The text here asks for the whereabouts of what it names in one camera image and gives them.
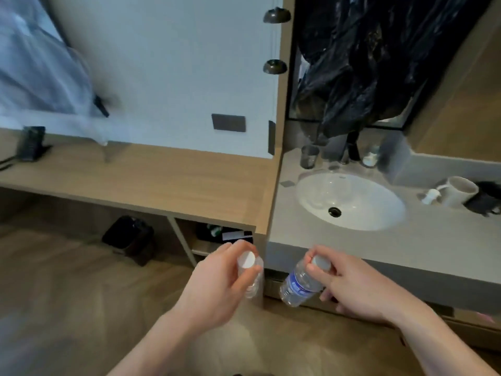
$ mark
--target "wooden desk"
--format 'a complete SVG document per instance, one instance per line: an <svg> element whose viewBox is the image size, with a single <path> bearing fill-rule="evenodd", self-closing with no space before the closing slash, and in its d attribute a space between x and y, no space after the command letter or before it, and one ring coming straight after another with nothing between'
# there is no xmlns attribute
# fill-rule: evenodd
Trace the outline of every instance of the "wooden desk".
<svg viewBox="0 0 501 376"><path fill-rule="evenodd" d="M0 129L0 159L19 132ZM36 163L0 172L0 186L251 230L264 251L281 153L273 159L48 135ZM186 240L180 237L183 246ZM185 248L193 261L191 248Z"/></svg>

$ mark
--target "soap dispenser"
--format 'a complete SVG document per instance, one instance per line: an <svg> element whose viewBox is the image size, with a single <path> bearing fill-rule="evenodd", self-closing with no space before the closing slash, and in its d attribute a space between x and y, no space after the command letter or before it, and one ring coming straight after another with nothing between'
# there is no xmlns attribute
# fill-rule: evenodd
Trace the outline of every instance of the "soap dispenser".
<svg viewBox="0 0 501 376"><path fill-rule="evenodd" d="M379 159L379 145L372 145L369 153L362 159L362 164L370 169L376 167Z"/></svg>

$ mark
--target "blue bottle label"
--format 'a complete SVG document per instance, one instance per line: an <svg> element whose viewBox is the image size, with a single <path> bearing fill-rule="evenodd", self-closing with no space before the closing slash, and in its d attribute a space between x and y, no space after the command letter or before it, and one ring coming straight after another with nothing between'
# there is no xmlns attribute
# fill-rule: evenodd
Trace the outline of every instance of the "blue bottle label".
<svg viewBox="0 0 501 376"><path fill-rule="evenodd" d="M312 292L311 290L304 289L297 282L296 275L294 274L294 272L292 272L290 275L288 275L287 286L289 287L289 290L291 290L293 293L295 293L301 297L310 297L312 294L315 294L315 292Z"/></svg>

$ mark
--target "white wall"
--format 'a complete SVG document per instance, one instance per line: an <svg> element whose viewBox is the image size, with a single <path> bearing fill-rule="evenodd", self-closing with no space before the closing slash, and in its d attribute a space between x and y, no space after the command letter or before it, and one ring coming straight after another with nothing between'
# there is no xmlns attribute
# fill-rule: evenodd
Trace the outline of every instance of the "white wall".
<svg viewBox="0 0 501 376"><path fill-rule="evenodd" d="M282 0L50 2L112 114L96 120L108 139L270 157L278 77L262 68L279 55L279 25L263 15ZM215 131L211 113L246 116L247 132ZM68 116L33 116L83 135Z"/></svg>

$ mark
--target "sink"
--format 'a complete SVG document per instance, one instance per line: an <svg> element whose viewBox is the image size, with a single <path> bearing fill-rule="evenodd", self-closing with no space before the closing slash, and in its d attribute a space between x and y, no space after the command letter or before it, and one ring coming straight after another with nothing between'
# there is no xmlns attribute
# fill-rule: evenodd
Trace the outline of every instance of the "sink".
<svg viewBox="0 0 501 376"><path fill-rule="evenodd" d="M405 219L405 205L379 183L351 174L316 173L296 185L306 211L335 226L379 231Z"/></svg>

